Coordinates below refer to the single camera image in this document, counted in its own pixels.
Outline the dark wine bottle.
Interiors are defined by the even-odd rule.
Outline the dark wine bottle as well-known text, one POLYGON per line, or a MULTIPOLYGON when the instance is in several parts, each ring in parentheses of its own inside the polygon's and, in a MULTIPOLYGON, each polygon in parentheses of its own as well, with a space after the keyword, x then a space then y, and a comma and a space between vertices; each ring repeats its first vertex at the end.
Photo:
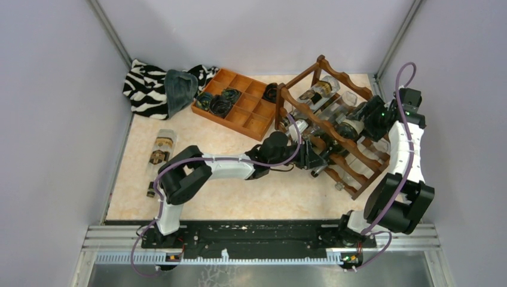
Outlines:
MULTIPOLYGON (((335 131, 345 139, 351 139, 356 142, 360 138, 360 133, 356 133, 353 128, 348 125, 348 119, 334 125, 335 131)), ((326 148, 323 149, 319 155, 325 160, 329 160, 331 154, 337 154, 346 157, 349 152, 341 144, 334 140, 330 135, 325 132, 317 133, 317 137, 324 141, 326 148)))

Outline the small clear glass bottle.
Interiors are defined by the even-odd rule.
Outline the small clear glass bottle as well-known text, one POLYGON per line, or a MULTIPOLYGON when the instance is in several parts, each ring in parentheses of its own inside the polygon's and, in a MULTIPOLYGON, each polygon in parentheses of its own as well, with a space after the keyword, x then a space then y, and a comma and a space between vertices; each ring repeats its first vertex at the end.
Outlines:
POLYGON ((346 118, 346 115, 357 104, 358 97, 350 91, 345 91, 342 95, 338 94, 337 98, 325 107, 317 115, 317 117, 324 121, 329 121, 331 124, 338 124, 346 118))

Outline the wooden wine rack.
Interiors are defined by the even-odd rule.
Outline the wooden wine rack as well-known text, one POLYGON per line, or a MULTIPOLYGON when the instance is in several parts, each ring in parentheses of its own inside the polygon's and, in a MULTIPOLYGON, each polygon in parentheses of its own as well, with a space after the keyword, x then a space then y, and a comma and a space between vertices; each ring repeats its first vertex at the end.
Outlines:
POLYGON ((312 176, 329 175, 339 190, 358 198, 380 178, 374 196, 395 192, 410 201, 423 194, 417 111, 419 91, 400 88, 391 102, 335 71, 320 56, 287 84, 276 87, 276 129, 301 144, 300 165, 312 176))

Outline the clear liquor bottle gold label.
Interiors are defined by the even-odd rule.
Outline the clear liquor bottle gold label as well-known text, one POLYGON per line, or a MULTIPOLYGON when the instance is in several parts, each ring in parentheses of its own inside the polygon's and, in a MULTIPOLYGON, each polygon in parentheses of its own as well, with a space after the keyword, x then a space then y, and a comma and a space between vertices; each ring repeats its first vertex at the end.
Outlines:
POLYGON ((176 132, 170 129, 160 129, 155 138, 146 167, 146 176, 149 179, 146 196, 149 198, 155 196, 154 179, 158 175, 159 168, 171 159, 176 140, 176 132))

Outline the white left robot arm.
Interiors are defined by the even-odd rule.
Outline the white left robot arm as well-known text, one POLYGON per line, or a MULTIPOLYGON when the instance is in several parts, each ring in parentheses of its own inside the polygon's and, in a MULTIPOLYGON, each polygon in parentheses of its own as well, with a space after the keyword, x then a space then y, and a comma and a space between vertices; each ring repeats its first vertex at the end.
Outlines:
POLYGON ((283 132, 273 132, 261 144, 240 155, 213 155, 191 145, 162 166, 153 187, 160 196, 160 210, 155 218, 155 238, 170 248, 179 240, 183 205, 202 186, 215 179, 259 179, 277 166, 293 164, 299 169, 313 169, 325 164, 311 141, 296 137, 290 142, 283 132))

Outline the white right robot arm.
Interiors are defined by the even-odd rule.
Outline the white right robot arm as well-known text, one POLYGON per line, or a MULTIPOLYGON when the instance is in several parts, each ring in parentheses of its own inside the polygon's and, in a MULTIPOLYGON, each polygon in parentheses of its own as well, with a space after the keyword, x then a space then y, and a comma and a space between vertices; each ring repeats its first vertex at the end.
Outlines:
POLYGON ((422 94, 401 88, 390 104, 379 96, 357 106, 338 125, 338 130, 354 141, 363 137, 390 142, 387 172, 366 201, 363 214, 350 211, 346 224, 337 229, 337 240, 353 246, 369 232, 389 230, 411 234, 431 204, 435 190, 426 185, 420 167, 420 142, 426 127, 418 113, 422 94))

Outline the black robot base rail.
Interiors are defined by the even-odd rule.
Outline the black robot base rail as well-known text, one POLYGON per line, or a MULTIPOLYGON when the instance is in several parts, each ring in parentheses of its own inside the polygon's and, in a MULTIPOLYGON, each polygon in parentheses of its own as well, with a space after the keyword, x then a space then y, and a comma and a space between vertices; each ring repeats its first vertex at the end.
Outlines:
POLYGON ((332 220, 184 221, 169 236, 136 226, 90 228, 85 245, 99 248, 102 264, 339 265, 361 264, 374 239, 332 220))

